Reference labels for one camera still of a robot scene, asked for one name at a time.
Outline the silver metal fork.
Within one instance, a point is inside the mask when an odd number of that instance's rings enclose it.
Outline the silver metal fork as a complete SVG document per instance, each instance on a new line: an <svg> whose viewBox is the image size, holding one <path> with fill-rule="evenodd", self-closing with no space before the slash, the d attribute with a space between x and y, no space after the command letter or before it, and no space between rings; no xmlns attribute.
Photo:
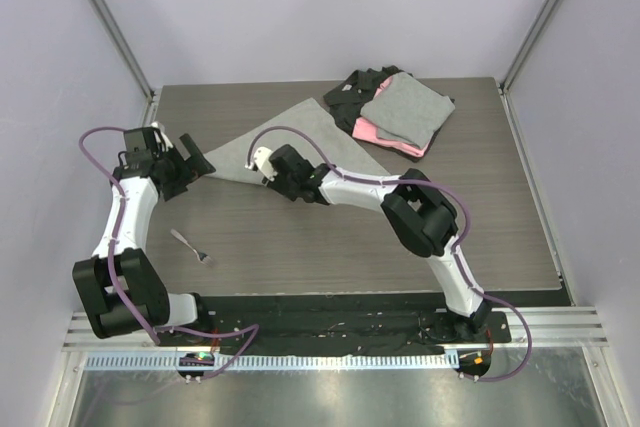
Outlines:
<svg viewBox="0 0 640 427"><path fill-rule="evenodd" d="M209 267L213 267L215 265L215 262L210 255L193 246L180 232L178 232L175 229L171 229L170 233L176 240L178 240L183 245L185 245L189 250L191 250L196 255L200 263Z"/></svg>

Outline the grey cloth napkin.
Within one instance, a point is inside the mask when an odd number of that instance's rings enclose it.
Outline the grey cloth napkin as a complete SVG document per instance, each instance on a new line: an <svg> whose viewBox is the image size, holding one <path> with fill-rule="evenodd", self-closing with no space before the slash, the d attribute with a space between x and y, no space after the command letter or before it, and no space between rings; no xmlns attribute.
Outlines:
<svg viewBox="0 0 640 427"><path fill-rule="evenodd" d="M207 152L205 158L215 168L213 178L259 185L260 173L246 168L249 148L276 150L285 144L294 147L314 166L328 158L338 167L358 174L389 174L350 135L337 128L333 117L311 98Z"/></svg>

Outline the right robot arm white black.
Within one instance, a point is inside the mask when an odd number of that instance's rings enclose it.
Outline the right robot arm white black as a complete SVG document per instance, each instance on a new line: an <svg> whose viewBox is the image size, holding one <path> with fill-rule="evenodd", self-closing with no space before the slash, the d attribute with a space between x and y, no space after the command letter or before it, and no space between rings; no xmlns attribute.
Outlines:
<svg viewBox="0 0 640 427"><path fill-rule="evenodd" d="M266 187L291 201L382 214L400 244L427 260L443 290L455 336L472 342L486 332L491 303L461 251L457 211L420 171L365 176L328 163L314 166L288 144L276 150L258 148L249 168L263 175Z"/></svg>

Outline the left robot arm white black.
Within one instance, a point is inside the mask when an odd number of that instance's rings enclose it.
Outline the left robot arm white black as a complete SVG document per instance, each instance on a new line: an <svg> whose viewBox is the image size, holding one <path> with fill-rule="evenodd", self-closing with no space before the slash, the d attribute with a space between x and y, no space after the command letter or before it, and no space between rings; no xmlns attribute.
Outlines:
<svg viewBox="0 0 640 427"><path fill-rule="evenodd" d="M169 293L146 255L146 241L158 201L185 193L216 169L188 134L180 138L189 154L183 157L158 122L121 133L125 147L117 166L100 170L112 193L104 233L72 270L77 293L100 339L144 330L158 343L159 331L177 329L190 345L203 345L213 322L202 297Z"/></svg>

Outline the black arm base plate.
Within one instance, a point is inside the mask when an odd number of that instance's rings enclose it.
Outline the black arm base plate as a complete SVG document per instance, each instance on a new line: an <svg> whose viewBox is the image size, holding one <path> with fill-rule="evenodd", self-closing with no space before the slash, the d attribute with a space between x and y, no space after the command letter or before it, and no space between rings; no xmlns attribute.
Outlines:
<svg viewBox="0 0 640 427"><path fill-rule="evenodd" d="M263 356L437 354L454 344L506 344L504 313L482 308L478 321L449 312L441 293L203 297L193 334L234 333L258 325L247 349Z"/></svg>

